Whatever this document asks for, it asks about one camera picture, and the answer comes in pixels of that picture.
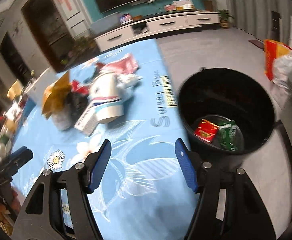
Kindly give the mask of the red snack wrapper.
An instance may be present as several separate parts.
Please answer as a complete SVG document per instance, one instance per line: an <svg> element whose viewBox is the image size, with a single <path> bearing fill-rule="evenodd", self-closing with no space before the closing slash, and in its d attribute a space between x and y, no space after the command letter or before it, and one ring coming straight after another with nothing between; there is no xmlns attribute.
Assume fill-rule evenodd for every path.
<svg viewBox="0 0 292 240"><path fill-rule="evenodd" d="M201 140L211 143L217 132L219 130L219 126L206 120L202 119L201 122L198 124L197 128L195 129L194 134L199 137Z"/></svg>

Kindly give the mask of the black round trash bin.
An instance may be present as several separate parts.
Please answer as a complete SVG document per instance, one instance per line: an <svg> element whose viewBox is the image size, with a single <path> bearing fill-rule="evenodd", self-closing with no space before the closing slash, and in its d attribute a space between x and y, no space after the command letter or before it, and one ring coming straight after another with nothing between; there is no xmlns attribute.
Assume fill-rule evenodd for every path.
<svg viewBox="0 0 292 240"><path fill-rule="evenodd" d="M221 117L235 122L243 136L236 155L264 146L275 124L275 110L266 90L250 76L227 68L204 69L190 76L180 87L177 105L190 148L198 153L231 154L195 135L203 119L212 122Z"/></svg>

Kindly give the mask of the pink plastic bag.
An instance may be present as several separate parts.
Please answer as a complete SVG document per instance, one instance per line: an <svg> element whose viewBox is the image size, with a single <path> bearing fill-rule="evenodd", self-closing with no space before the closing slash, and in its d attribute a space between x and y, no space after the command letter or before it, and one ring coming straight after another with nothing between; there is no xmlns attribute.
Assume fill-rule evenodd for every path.
<svg viewBox="0 0 292 240"><path fill-rule="evenodd" d="M132 53L127 53L120 60L112 61L107 64L97 62L95 66L96 70L100 73L112 72L117 75L134 74L139 68L139 64Z"/></svg>

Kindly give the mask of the potted plant by cabinet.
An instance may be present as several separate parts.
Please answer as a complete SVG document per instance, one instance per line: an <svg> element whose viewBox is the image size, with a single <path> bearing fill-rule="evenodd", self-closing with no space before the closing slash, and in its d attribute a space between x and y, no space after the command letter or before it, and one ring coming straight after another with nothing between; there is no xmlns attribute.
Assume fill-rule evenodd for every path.
<svg viewBox="0 0 292 240"><path fill-rule="evenodd" d="M229 10L219 10L219 19L220 19L220 27L224 29L228 29L230 27L230 19L234 19L234 17L229 13Z"/></svg>

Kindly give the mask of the red orange shopping bag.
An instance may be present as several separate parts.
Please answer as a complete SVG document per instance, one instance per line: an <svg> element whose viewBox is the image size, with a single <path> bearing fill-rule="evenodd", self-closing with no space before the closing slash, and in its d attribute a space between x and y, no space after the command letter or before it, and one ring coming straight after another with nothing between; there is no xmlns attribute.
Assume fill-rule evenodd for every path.
<svg viewBox="0 0 292 240"><path fill-rule="evenodd" d="M273 79L273 63L275 59L286 55L292 51L288 45L275 40L264 40L264 53L265 53L265 70L266 77L271 81Z"/></svg>

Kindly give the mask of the yellow snack bag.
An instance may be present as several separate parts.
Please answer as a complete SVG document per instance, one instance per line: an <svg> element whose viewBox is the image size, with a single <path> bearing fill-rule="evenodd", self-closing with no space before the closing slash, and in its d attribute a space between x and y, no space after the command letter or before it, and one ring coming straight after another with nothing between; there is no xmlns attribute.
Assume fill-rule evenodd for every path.
<svg viewBox="0 0 292 240"><path fill-rule="evenodd" d="M61 112L71 90L70 73L67 71L55 83L46 87L43 93L41 114L48 120L52 114Z"/></svg>

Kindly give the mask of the light blue printed tablecloth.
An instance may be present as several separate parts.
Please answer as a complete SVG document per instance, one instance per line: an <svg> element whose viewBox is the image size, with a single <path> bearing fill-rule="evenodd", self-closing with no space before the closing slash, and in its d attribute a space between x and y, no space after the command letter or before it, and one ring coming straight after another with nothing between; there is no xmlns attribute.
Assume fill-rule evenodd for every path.
<svg viewBox="0 0 292 240"><path fill-rule="evenodd" d="M164 92L169 74L155 40L136 42L99 55L70 70L71 80L91 77L95 63L132 54L141 77L124 103L124 115L100 124L87 137L75 128L58 130L34 107L21 126L14 149L26 146L33 159L20 168L12 185L24 198L43 170L63 171L97 151L104 140L112 154L98 189L88 196L104 239L183 239L197 196L188 188L175 155L177 139L187 140L177 106Z"/></svg>

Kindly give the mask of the white plastic bag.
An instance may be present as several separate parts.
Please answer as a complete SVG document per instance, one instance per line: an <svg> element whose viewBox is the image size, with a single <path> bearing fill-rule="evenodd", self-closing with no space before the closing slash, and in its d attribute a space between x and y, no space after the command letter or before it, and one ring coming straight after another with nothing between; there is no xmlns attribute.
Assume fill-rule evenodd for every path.
<svg viewBox="0 0 292 240"><path fill-rule="evenodd" d="M292 51L274 60L272 68L273 83L287 89L290 72L292 72Z"/></svg>

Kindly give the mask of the white striped paper cup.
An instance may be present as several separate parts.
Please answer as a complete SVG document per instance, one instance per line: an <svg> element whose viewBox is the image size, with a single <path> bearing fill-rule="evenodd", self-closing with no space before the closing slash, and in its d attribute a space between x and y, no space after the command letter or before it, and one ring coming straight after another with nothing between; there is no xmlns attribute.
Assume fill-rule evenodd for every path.
<svg viewBox="0 0 292 240"><path fill-rule="evenodd" d="M124 115L117 75L114 72L100 74L94 79L90 87L90 97L100 124L107 124Z"/></svg>

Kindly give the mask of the white TV cabinet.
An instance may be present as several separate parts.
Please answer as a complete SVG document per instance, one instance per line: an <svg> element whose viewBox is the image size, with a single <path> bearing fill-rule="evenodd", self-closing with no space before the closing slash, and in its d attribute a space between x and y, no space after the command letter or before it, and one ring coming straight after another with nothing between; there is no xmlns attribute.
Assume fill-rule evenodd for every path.
<svg viewBox="0 0 292 240"><path fill-rule="evenodd" d="M97 36L94 40L100 51L107 51L144 38L172 31L201 28L203 25L216 27L219 23L220 18L217 12L175 11L121 25Z"/></svg>

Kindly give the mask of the white grey carton box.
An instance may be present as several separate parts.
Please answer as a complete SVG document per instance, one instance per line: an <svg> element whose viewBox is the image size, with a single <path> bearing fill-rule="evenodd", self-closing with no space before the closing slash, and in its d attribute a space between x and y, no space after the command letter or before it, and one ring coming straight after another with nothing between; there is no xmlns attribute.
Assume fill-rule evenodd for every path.
<svg viewBox="0 0 292 240"><path fill-rule="evenodd" d="M90 102L85 111L75 123L74 128L83 133L85 136L89 137L97 126L98 120L96 117L94 103Z"/></svg>

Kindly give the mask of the green snack wrapper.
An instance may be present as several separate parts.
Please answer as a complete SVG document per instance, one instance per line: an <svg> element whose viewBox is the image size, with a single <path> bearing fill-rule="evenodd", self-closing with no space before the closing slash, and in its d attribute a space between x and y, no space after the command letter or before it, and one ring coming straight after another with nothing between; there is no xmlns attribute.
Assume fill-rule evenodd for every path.
<svg viewBox="0 0 292 240"><path fill-rule="evenodd" d="M221 121L218 126L218 142L220 146L228 151L236 151L238 148L235 143L237 133L235 121Z"/></svg>

